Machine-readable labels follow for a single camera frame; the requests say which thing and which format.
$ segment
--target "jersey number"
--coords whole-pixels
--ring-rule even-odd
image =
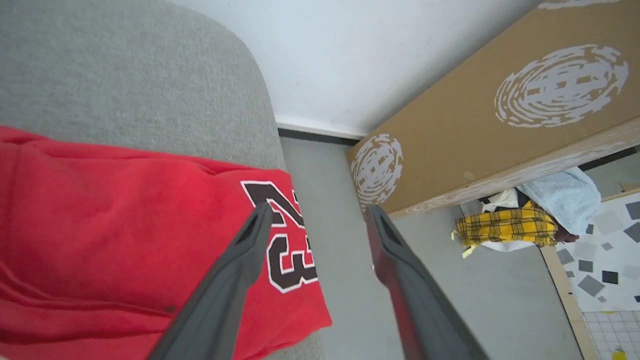
[[[313,260],[310,263],[305,261],[305,254],[311,255],[309,238],[305,236],[305,249],[292,250],[289,245],[289,235],[286,233],[287,222],[285,216],[293,220],[300,229],[305,228],[305,221],[302,215],[291,204],[289,199],[271,181],[242,181],[242,186],[247,196],[255,207],[261,202],[268,202],[273,208],[273,229],[276,230],[267,248],[267,266],[269,268],[269,281],[276,289],[282,293],[295,290],[304,284],[310,284],[318,280],[316,264]],[[295,192],[292,193],[296,203]],[[282,260],[291,258],[290,268],[284,268]]]

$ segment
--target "plaid shirt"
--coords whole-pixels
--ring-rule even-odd
[[[554,246],[558,227],[554,219],[529,200],[522,208],[472,215],[458,219],[456,228],[462,244],[473,247],[485,241],[531,241],[537,246]]]

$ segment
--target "pile of clothes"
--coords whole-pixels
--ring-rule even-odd
[[[464,258],[479,245],[512,251],[576,241],[602,197],[591,178],[574,167],[480,201],[481,213],[459,219],[453,232],[467,248]]]

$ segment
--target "black floor trim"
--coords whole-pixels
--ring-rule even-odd
[[[284,138],[293,138],[300,140],[311,140],[315,142],[336,143],[339,145],[354,146],[358,140],[339,138],[338,136],[328,136],[320,134],[305,133],[303,131],[278,129],[278,134]]]
[[[580,170],[582,171],[587,171],[589,169],[595,168],[595,167],[599,167],[601,165],[605,165],[607,163],[610,163],[612,161],[616,161],[618,159],[622,159],[625,158],[629,155],[633,155],[636,153],[636,148],[635,147],[630,147],[628,149],[622,150],[622,151],[618,151],[618,152],[614,152],[611,155],[607,155],[603,158],[600,159],[596,159],[593,161],[589,161],[588,163],[582,164],[579,166]]]

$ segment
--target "white wall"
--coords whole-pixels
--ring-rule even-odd
[[[281,127],[356,138],[540,2],[173,1],[246,43]]]

